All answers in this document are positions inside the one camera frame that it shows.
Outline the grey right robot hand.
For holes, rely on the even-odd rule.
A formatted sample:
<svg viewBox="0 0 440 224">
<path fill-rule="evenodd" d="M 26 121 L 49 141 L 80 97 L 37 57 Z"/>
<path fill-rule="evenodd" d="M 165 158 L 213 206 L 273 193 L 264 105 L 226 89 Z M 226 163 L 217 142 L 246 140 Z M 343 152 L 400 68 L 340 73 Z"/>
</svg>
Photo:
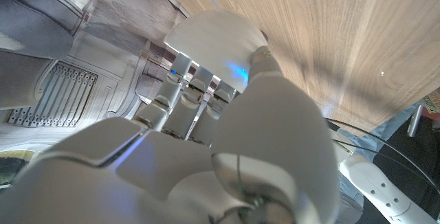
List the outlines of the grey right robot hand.
<svg viewBox="0 0 440 224">
<path fill-rule="evenodd" d="M 1 195 L 2 223 L 333 223 L 336 155 L 315 102 L 261 47 L 210 145 L 114 117 L 68 137 Z"/>
</svg>

